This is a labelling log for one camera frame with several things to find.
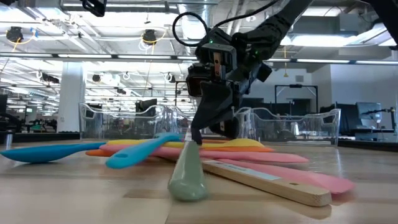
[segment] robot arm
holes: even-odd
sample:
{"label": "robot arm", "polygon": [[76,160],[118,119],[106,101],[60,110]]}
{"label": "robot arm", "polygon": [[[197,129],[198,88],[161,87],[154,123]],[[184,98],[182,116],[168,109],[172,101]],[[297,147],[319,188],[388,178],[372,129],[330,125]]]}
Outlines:
{"label": "robot arm", "polygon": [[233,117],[244,94],[255,79],[264,82],[272,70],[263,64],[273,56],[294,22],[313,0],[291,0],[276,15],[256,29],[230,37],[212,29],[195,52],[200,63],[188,69],[190,95],[201,96],[192,121],[192,139],[201,144],[199,130],[209,127],[214,133],[236,138],[238,121]]}

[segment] wooden handle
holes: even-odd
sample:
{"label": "wooden handle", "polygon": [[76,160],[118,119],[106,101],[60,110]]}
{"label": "wooden handle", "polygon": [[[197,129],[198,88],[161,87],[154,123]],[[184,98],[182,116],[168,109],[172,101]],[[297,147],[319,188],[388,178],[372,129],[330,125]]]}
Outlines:
{"label": "wooden handle", "polygon": [[322,207],[331,203],[329,190],[289,182],[280,177],[214,160],[202,160],[203,169],[212,174],[272,193],[298,203]]}

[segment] wooden table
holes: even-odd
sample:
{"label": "wooden table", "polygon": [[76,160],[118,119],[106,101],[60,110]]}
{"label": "wooden table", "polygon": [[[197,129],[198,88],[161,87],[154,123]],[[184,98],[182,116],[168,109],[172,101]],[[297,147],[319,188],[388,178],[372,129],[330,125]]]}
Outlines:
{"label": "wooden table", "polygon": [[356,189],[334,198],[330,206],[313,208],[209,174],[209,199],[182,203],[169,198],[167,182],[174,166],[168,162],[111,170],[104,166],[106,158],[83,153],[37,165],[1,157],[0,223],[397,222],[398,154],[333,147],[274,147],[311,160],[308,166],[296,168],[349,178],[356,182]]}

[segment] white pillar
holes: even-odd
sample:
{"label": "white pillar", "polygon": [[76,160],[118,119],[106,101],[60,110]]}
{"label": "white pillar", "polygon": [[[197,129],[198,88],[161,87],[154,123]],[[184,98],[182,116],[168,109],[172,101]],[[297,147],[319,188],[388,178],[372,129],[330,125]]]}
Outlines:
{"label": "white pillar", "polygon": [[79,132],[79,103],[85,101],[86,72],[83,62],[64,62],[57,132]]}
{"label": "white pillar", "polygon": [[32,124],[29,121],[36,120],[37,117],[37,107],[36,106],[27,106],[25,112],[25,124]]}

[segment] pink spatula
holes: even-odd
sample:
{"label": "pink spatula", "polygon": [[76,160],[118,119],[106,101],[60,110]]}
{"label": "pink spatula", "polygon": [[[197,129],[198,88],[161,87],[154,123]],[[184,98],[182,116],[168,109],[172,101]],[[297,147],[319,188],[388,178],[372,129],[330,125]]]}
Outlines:
{"label": "pink spatula", "polygon": [[218,161],[274,175],[277,177],[281,177],[285,180],[321,187],[329,190],[332,194],[342,194],[355,187],[354,183],[352,183],[352,181],[350,180],[325,174],[289,169],[278,166],[240,162],[231,159],[218,159]]}
{"label": "pink spatula", "polygon": [[[109,152],[119,151],[118,147],[113,146],[101,146],[101,150]],[[178,158],[181,153],[181,149],[173,147],[159,147],[151,156]],[[221,152],[221,151],[204,151],[201,150],[200,157],[209,159],[233,159],[238,161],[249,161],[249,162],[280,162],[280,163],[306,163],[308,159],[295,155],[275,152]]]}

